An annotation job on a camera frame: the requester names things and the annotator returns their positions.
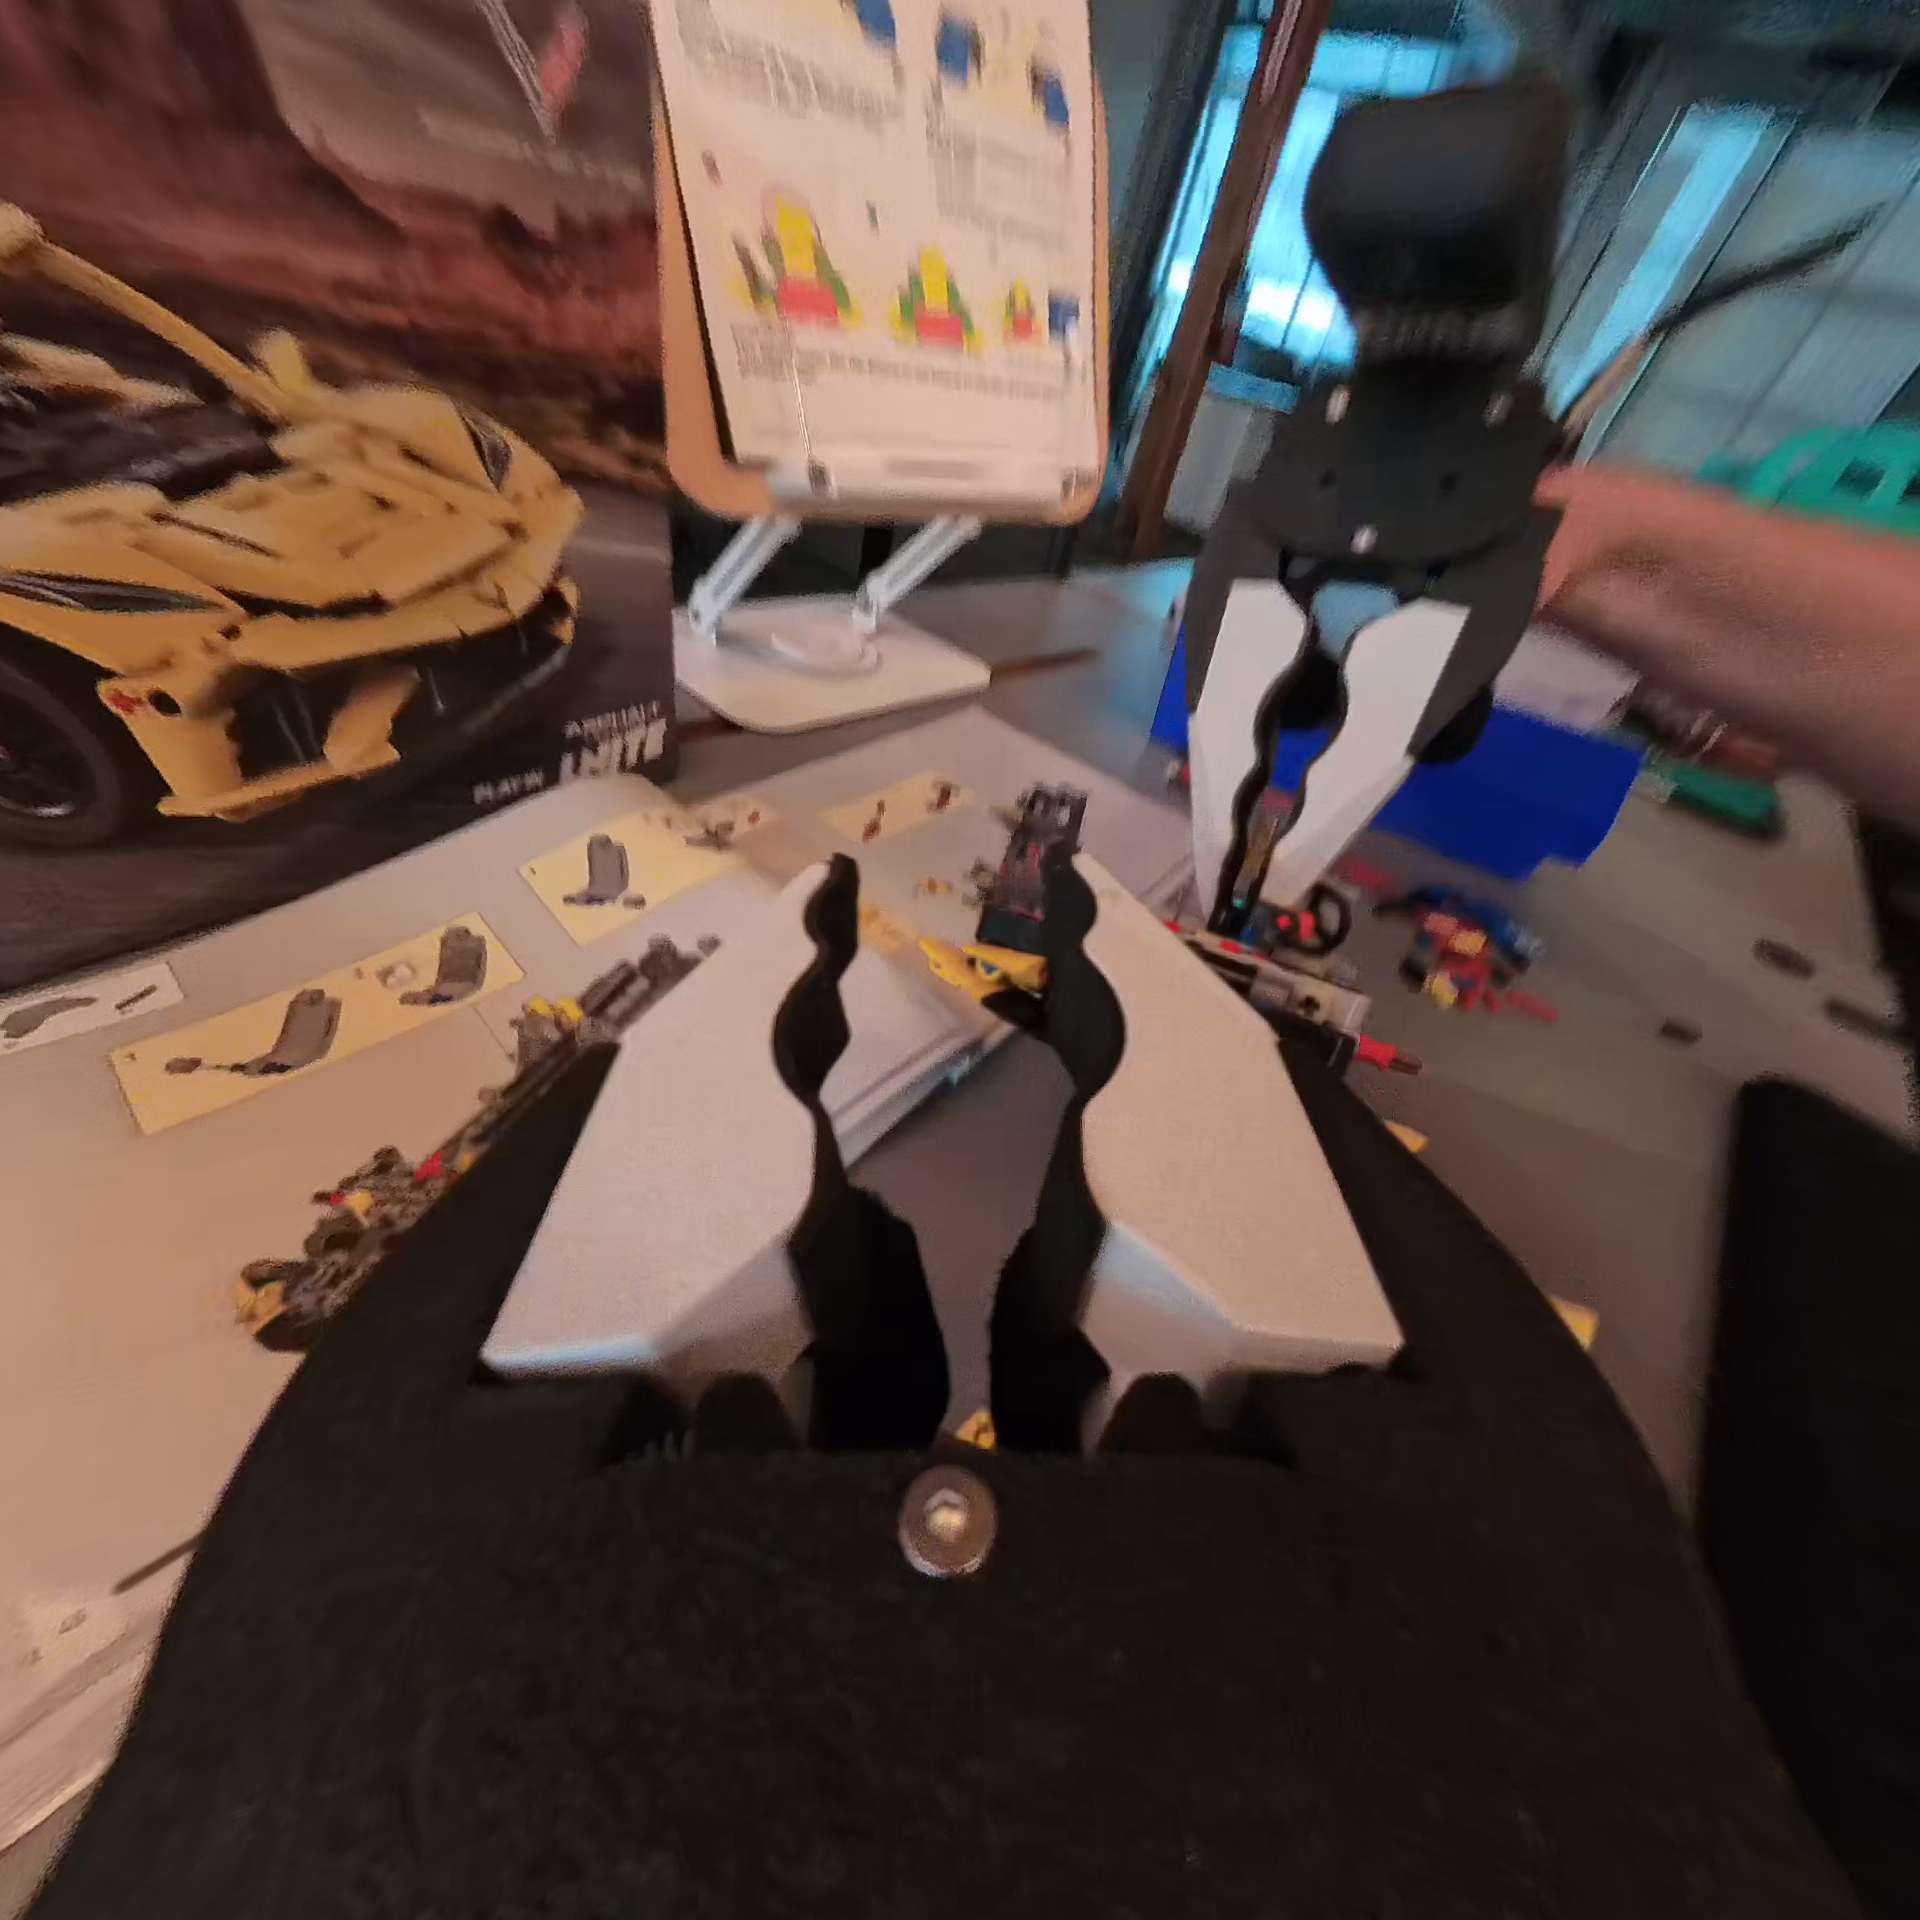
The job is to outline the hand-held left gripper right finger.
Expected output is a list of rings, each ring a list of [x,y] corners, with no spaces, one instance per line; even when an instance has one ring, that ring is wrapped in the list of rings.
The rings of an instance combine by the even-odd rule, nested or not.
[[[1109,1370],[1382,1370],[1385,1298],[1272,1027],[1087,852],[1047,865],[1047,1034],[1095,1248],[1071,1321]]]

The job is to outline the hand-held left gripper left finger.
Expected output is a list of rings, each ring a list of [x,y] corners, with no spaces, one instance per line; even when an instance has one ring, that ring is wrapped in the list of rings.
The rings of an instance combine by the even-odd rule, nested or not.
[[[857,865],[793,879],[623,1034],[485,1344],[495,1375],[790,1375],[796,1248],[845,1185]]]

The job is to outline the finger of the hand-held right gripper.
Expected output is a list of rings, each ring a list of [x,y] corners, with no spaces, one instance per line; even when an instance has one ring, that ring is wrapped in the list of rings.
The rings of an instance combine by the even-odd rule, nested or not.
[[[1288,778],[1284,820],[1260,883],[1261,904],[1304,906],[1396,795],[1468,615],[1458,603],[1426,597],[1353,633],[1336,666],[1335,720]]]
[[[1230,587],[1213,652],[1189,712],[1190,867],[1207,932],[1241,932],[1260,898],[1295,900],[1311,884],[1295,874],[1300,795],[1271,823],[1249,860],[1255,823],[1272,784],[1280,706],[1295,668],[1311,659],[1308,613],[1281,583]]]

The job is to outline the blue plastic bin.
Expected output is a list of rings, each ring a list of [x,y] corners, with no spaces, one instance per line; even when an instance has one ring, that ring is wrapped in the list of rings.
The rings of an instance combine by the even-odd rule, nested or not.
[[[1494,683],[1479,741],[1409,772],[1376,827],[1502,881],[1527,881],[1546,860],[1585,861],[1641,768],[1641,755],[1612,736],[1637,682],[1569,633],[1532,626]]]

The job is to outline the lego car chassis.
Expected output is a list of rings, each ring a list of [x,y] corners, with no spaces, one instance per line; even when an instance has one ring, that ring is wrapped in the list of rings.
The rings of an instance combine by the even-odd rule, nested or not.
[[[1424,1075],[1416,1056],[1368,1034],[1374,1001],[1353,984],[1340,951],[1311,961],[1286,948],[1288,907],[1261,904],[1239,932],[1207,931],[1196,915],[1165,919],[1165,927],[1247,1001],[1280,1042],[1335,1075],[1351,1068]]]

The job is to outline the lego instruction booklet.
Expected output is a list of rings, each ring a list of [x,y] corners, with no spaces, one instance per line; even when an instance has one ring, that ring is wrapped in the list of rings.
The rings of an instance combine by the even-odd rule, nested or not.
[[[254,1264],[304,1255],[389,1149],[428,1163],[536,1018],[649,945],[749,932],[830,852],[873,912],[828,1084],[862,1155],[993,1045],[909,954],[968,939],[1037,784],[1143,904],[1190,874],[1185,816],[976,706],[712,800],[601,778],[517,803],[159,959],[4,999],[4,1847],[105,1772],[214,1498],[296,1356],[256,1339]]]

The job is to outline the person's right forearm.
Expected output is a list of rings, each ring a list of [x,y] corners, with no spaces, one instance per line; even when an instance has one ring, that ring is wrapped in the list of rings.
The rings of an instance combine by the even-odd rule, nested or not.
[[[1617,464],[1549,468],[1543,618],[1918,831],[1918,544]]]

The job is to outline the pile of red blue lego pins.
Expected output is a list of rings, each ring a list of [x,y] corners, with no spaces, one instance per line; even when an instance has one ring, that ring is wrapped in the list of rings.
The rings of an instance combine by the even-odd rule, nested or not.
[[[1364,855],[1343,855],[1332,881],[1353,907],[1340,961],[1364,989],[1398,984],[1454,1015],[1559,1019],[1536,984],[1546,939],[1509,900]]]

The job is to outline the yellow car lego box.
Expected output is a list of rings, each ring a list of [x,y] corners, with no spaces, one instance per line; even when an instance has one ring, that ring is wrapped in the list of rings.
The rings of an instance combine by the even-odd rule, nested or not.
[[[4,3],[2,969],[670,779],[644,4]]]

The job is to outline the wooden document stand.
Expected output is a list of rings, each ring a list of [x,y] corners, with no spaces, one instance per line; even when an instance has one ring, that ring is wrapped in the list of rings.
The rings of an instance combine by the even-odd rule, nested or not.
[[[993,523],[1074,528],[1093,511],[1111,451],[1109,139],[1093,63],[1097,429],[1101,451],[1065,492],[1042,499],[845,493],[790,490],[736,464],[689,268],[680,187],[655,63],[663,444],[676,492],[733,523],[674,618],[676,683],[761,733],[828,729],[854,717],[978,696],[985,663],[901,618],[901,603]]]

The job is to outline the printed instruction sheet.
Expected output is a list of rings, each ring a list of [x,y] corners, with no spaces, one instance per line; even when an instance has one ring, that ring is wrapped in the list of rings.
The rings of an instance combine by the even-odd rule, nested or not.
[[[724,445],[788,490],[1065,492],[1097,429],[1087,4],[653,4]]]

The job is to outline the wooden post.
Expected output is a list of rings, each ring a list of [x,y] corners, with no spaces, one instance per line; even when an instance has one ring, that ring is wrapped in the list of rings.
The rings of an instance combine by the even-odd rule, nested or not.
[[[1284,3],[1272,7],[1263,25],[1178,319],[1119,492],[1113,539],[1124,561],[1145,561],[1160,543],[1170,485],[1208,384],[1226,299],[1329,17],[1332,3]]]

